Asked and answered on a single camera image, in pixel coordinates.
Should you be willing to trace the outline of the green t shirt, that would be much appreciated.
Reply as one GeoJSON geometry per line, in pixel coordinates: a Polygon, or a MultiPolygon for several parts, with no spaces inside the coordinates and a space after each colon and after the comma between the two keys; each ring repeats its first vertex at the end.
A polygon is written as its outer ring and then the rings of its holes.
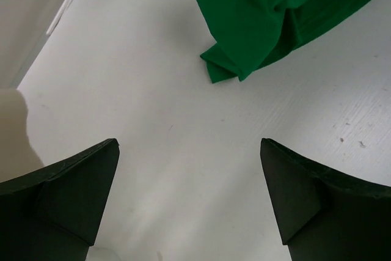
{"type": "Polygon", "coordinates": [[[215,44],[202,59],[213,83],[246,79],[317,39],[371,0],[196,0],[215,44]]]}

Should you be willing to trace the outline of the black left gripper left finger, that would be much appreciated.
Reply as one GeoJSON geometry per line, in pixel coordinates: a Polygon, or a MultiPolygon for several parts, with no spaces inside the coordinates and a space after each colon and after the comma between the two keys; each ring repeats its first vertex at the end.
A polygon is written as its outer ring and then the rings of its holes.
{"type": "Polygon", "coordinates": [[[85,260],[118,162],[119,143],[107,139],[2,182],[1,260],[85,260]]]}

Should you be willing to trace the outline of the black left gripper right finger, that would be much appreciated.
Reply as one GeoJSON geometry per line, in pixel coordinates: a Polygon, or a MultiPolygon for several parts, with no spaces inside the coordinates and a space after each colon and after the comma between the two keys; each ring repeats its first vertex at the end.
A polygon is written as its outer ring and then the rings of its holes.
{"type": "Polygon", "coordinates": [[[272,139],[260,159],[292,260],[390,260],[390,187],[312,161],[272,139]]]}

